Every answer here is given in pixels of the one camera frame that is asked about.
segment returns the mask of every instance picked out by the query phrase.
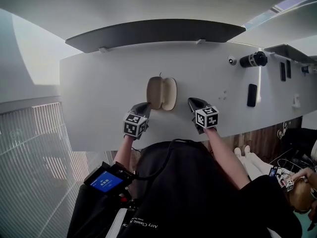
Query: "ceiling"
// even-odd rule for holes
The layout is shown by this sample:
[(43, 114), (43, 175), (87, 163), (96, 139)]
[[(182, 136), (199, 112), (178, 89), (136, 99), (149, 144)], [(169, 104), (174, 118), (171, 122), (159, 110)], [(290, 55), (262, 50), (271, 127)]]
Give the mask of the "ceiling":
[(267, 48), (313, 35), (317, 35), (317, 1), (283, 12), (230, 41)]
[(0, 8), (67, 39), (109, 25), (187, 18), (243, 25), (283, 0), (0, 0)]

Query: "window blinds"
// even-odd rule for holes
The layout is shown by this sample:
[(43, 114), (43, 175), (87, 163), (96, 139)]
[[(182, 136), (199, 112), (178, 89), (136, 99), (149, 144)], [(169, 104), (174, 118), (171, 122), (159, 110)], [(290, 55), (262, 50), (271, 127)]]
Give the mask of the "window blinds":
[(0, 115), (0, 237), (66, 237), (79, 187), (102, 161), (110, 154), (71, 150), (61, 103)]

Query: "black phone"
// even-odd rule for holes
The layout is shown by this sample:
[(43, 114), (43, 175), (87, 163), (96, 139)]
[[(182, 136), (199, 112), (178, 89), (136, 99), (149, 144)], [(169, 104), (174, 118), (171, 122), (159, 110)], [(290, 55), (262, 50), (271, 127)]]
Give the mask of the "black phone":
[(280, 62), (279, 70), (281, 73), (281, 81), (285, 82), (286, 81), (285, 63)]
[(255, 107), (256, 106), (257, 92), (258, 92), (258, 86), (254, 85), (254, 84), (250, 84), (249, 91), (248, 91), (248, 101), (247, 101), (248, 107)]
[(287, 60), (286, 61), (286, 76), (288, 78), (292, 78), (292, 72), (291, 72), (291, 61)]

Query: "black shirt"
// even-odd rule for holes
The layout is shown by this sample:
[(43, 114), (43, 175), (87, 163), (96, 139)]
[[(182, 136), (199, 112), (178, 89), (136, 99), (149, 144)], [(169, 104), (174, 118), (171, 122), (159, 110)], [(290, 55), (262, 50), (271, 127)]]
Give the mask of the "black shirt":
[[(141, 177), (163, 164), (169, 142), (142, 151)], [(139, 209), (118, 237), (301, 237), (301, 226), (275, 178), (262, 176), (238, 190), (200, 143), (173, 143), (166, 168), (150, 181), (137, 181)], [(68, 237), (106, 237), (119, 209), (108, 198), (81, 186)]]

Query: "forearm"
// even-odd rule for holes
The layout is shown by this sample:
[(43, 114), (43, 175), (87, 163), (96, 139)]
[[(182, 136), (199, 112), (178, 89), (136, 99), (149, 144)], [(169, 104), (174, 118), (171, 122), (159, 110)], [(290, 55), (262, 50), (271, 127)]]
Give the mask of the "forearm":
[(233, 183), (239, 188), (243, 188), (250, 180), (242, 163), (231, 149), (223, 143), (218, 132), (214, 128), (205, 130), (214, 154), (214, 158), (230, 177)]
[(308, 178), (312, 173), (313, 173), (313, 170), (311, 170), (310, 168), (301, 169), (292, 176), (292, 180), (296, 180), (303, 176), (306, 176)]
[(132, 143), (133, 143), (133, 137), (129, 135), (125, 135), (123, 139), (123, 143), (114, 158), (115, 162), (116, 161), (119, 162), (127, 170), (129, 170), (129, 167), (130, 167)]

